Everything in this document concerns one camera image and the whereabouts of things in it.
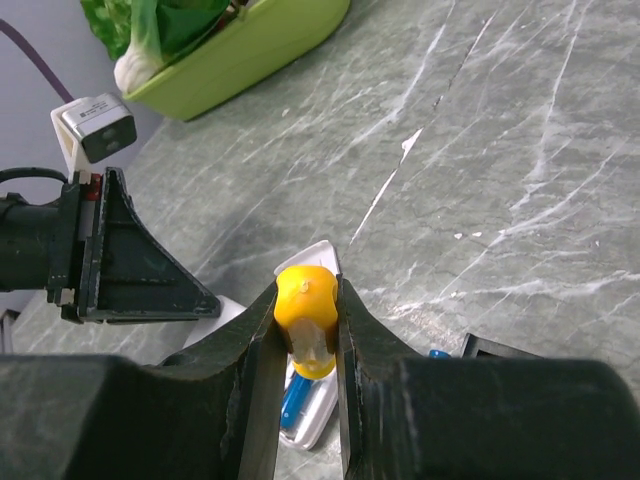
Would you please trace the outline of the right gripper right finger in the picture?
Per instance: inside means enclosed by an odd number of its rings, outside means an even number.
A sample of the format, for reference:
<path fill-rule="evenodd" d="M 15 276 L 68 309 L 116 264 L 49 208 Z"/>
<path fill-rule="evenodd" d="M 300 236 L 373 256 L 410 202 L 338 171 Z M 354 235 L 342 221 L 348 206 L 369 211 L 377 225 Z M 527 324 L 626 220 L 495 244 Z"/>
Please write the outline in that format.
<path fill-rule="evenodd" d="M 338 287 L 348 479 L 635 479 L 639 409 L 607 364 L 419 354 Z"/>

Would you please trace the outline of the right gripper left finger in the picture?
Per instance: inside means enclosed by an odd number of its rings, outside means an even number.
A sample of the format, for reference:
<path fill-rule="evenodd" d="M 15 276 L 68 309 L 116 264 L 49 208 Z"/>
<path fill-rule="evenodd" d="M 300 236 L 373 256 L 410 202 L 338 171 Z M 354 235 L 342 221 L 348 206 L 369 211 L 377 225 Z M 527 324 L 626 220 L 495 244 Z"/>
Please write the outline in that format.
<path fill-rule="evenodd" d="M 270 479 L 279 330 L 269 286 L 157 366 L 116 355 L 1 359 L 5 479 Z"/>

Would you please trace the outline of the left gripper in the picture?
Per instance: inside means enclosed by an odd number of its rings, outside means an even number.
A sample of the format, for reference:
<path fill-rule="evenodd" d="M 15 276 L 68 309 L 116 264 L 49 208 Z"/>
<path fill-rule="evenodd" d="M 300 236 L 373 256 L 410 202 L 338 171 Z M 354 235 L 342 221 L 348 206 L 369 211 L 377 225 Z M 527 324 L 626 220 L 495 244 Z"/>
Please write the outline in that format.
<path fill-rule="evenodd" d="M 40 205 L 15 192 L 1 198 L 3 293 L 44 290 L 63 319 L 82 322 L 191 321 L 220 314 L 216 296 L 144 226 L 122 170 L 108 168 L 102 176 L 81 171 L 71 179 L 53 169 L 1 172 L 2 182 L 23 178 L 62 186 L 57 199 Z M 82 208 L 95 201 L 84 243 Z"/>

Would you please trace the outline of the white red remote control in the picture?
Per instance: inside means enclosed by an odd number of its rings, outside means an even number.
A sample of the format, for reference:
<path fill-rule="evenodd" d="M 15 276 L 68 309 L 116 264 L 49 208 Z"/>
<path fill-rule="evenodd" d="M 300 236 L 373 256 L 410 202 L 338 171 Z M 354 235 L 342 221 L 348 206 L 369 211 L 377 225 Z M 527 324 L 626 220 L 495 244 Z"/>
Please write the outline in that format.
<path fill-rule="evenodd" d="M 339 261 L 334 246 L 328 240 L 316 244 L 295 254 L 283 262 L 274 272 L 282 274 L 285 270 L 300 267 L 306 270 L 312 267 L 323 268 L 337 278 L 340 274 Z M 220 316 L 216 319 L 201 319 L 185 341 L 184 348 L 191 347 L 211 335 L 225 324 L 233 321 L 246 308 L 237 302 L 218 296 L 221 304 Z M 284 400 L 279 413 L 278 441 L 285 447 L 298 450 L 310 450 L 319 440 L 338 401 L 338 380 L 335 355 L 330 357 L 327 334 L 329 329 L 321 328 L 311 319 L 297 320 L 295 325 L 285 330 L 293 332 L 293 355 L 288 354 L 284 373 Z M 256 417 L 260 412 L 249 412 Z M 243 447 L 247 452 L 261 452 L 266 448 L 268 455 L 274 455 L 267 440 L 276 439 L 275 421 L 247 422 L 247 432 Z"/>

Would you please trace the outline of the black remote control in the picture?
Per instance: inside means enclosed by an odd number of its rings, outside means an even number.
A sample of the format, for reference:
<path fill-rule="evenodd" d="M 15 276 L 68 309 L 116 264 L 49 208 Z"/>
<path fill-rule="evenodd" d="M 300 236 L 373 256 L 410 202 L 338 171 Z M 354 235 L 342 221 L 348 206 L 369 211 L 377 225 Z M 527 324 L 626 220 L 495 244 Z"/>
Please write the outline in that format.
<path fill-rule="evenodd" d="M 493 340 L 467 333 L 461 349 L 462 358 L 500 357 L 514 359 L 538 359 L 538 355 Z"/>

